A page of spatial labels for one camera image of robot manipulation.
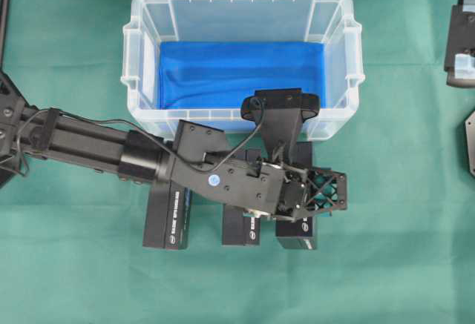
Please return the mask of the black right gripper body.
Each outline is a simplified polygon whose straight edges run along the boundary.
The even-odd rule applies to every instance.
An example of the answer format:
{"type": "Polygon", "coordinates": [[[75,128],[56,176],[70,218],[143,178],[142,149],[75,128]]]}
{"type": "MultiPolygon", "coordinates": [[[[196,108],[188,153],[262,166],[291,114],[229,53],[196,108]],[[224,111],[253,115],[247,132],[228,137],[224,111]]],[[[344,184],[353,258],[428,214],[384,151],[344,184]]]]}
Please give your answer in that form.
{"type": "Polygon", "coordinates": [[[447,85],[474,88],[474,0],[457,0],[451,8],[444,71],[447,85]]]}

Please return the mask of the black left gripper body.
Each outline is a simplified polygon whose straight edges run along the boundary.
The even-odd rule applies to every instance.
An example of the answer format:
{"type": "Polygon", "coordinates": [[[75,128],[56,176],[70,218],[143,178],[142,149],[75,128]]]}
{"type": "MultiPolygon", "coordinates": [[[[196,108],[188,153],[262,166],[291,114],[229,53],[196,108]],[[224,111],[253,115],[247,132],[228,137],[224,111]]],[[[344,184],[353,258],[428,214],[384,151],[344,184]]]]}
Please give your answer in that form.
{"type": "Polygon", "coordinates": [[[296,222],[347,210],[347,175],[330,168],[283,164],[284,183],[273,211],[246,209],[247,216],[296,222]]]}

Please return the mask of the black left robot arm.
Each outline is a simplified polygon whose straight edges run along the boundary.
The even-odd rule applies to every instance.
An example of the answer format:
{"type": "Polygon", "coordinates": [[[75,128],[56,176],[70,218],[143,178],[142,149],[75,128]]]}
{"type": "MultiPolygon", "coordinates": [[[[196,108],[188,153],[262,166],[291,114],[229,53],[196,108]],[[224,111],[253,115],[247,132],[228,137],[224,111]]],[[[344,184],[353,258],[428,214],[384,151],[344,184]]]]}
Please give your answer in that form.
{"type": "Polygon", "coordinates": [[[172,181],[190,191],[254,216],[295,221],[347,208],[347,177],[298,160],[298,133],[318,115],[319,98],[299,89],[258,90],[241,106],[255,124],[266,155],[237,157],[219,129],[180,120],[172,142],[136,125],[123,131],[115,119],[92,120],[26,103],[1,76],[1,178],[26,176],[26,156],[52,159],[124,180],[172,181]]]}

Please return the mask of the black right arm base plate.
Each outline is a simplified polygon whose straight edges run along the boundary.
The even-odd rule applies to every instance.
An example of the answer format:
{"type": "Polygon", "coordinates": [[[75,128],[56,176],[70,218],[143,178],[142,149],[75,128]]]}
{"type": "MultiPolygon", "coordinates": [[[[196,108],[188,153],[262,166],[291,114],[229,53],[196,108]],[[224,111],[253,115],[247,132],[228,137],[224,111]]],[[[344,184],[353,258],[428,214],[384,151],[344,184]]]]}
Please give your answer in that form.
{"type": "Polygon", "coordinates": [[[472,110],[459,124],[459,161],[462,168],[474,177],[474,115],[472,110]]]}

